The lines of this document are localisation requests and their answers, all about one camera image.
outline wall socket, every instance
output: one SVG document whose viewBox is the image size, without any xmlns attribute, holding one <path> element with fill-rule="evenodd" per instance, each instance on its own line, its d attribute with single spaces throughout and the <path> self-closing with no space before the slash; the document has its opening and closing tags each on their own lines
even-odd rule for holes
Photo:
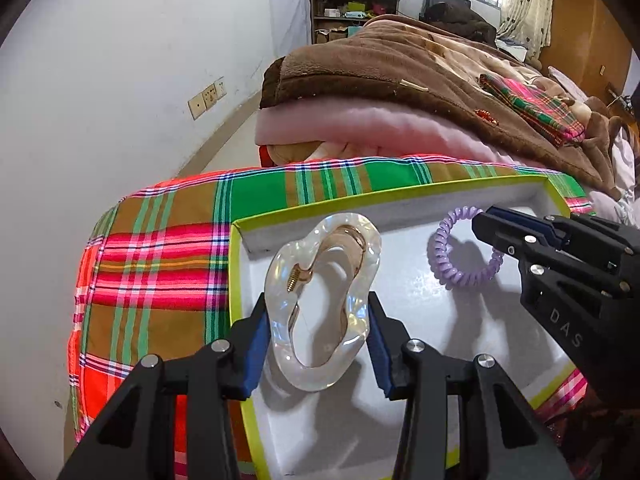
<svg viewBox="0 0 640 480">
<path fill-rule="evenodd" d="M 196 97 L 191 98 L 187 104 L 189 105 L 193 120 L 195 121 L 225 95 L 225 78 L 221 77 L 213 83 L 213 85 L 207 86 L 202 92 L 196 95 Z"/>
<path fill-rule="evenodd" d="M 210 85 L 207 86 L 203 91 L 202 91 L 202 98 L 204 99 L 204 104 L 207 107 L 207 110 L 209 110 L 209 108 L 211 108 L 214 104 L 216 104 L 216 101 L 218 100 L 218 94 L 216 93 L 216 85 Z"/>
</svg>

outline tile floor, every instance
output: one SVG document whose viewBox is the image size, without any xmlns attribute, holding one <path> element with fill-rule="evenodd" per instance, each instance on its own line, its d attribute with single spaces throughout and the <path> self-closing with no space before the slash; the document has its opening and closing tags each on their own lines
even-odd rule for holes
<svg viewBox="0 0 640 480">
<path fill-rule="evenodd" d="M 255 145 L 255 123 L 257 113 L 254 112 L 231 136 L 219 152 L 207 164 L 203 173 L 209 171 L 235 170 L 237 168 L 260 167 L 258 146 Z"/>
</svg>

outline hair clip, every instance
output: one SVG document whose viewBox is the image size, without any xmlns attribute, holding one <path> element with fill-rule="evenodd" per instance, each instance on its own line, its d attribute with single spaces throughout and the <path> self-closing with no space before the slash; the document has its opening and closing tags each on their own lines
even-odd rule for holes
<svg viewBox="0 0 640 480">
<path fill-rule="evenodd" d="M 340 306 L 342 339 L 331 357 L 318 367 L 303 365 L 296 356 L 292 331 L 305 283 L 313 278 L 318 256 L 341 248 L 353 280 Z M 300 390 L 316 392 L 334 384 L 355 359 L 369 333 L 367 297 L 378 272 L 382 239 L 364 216 L 340 213 L 322 220 L 305 238 L 284 245 L 274 256 L 264 282 L 271 325 L 271 345 L 284 377 Z"/>
<path fill-rule="evenodd" d="M 470 286 L 480 285 L 487 282 L 497 274 L 502 265 L 502 259 L 504 253 L 501 253 L 494 248 L 494 252 L 491 256 L 489 264 L 481 270 L 475 272 L 463 272 L 458 270 L 449 261 L 449 252 L 451 250 L 449 245 L 449 235 L 452 227 L 459 220 L 471 220 L 474 216 L 481 213 L 482 209 L 475 207 L 457 207 L 454 211 L 449 211 L 444 220 L 440 222 L 440 225 L 436 229 L 434 254 L 435 260 L 440 271 L 440 278 L 449 285 L 453 286 Z"/>
</svg>

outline beige curtain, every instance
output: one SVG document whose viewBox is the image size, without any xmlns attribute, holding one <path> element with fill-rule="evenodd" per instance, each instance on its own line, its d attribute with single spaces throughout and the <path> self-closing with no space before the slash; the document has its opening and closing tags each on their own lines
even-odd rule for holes
<svg viewBox="0 0 640 480">
<path fill-rule="evenodd" d="M 511 38 L 538 58 L 551 44 L 551 9 L 554 0 L 504 0 L 499 38 Z"/>
</svg>

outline spiral hair tie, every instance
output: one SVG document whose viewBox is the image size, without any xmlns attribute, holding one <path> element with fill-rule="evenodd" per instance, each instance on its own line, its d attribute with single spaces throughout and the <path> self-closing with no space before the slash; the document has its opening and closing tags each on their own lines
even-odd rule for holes
<svg viewBox="0 0 640 480">
<path fill-rule="evenodd" d="M 491 280 L 500 270 L 504 253 L 494 248 L 494 253 L 489 260 L 489 264 L 482 270 L 476 272 L 463 272 L 458 270 L 449 261 L 449 253 L 451 246 L 449 245 L 449 235 L 452 227 L 459 220 L 471 220 L 482 209 L 476 207 L 457 207 L 454 211 L 449 211 L 447 216 L 440 222 L 436 229 L 434 252 L 436 265 L 440 271 L 440 277 L 450 285 L 454 286 L 471 286 L 480 285 L 481 283 Z"/>
</svg>

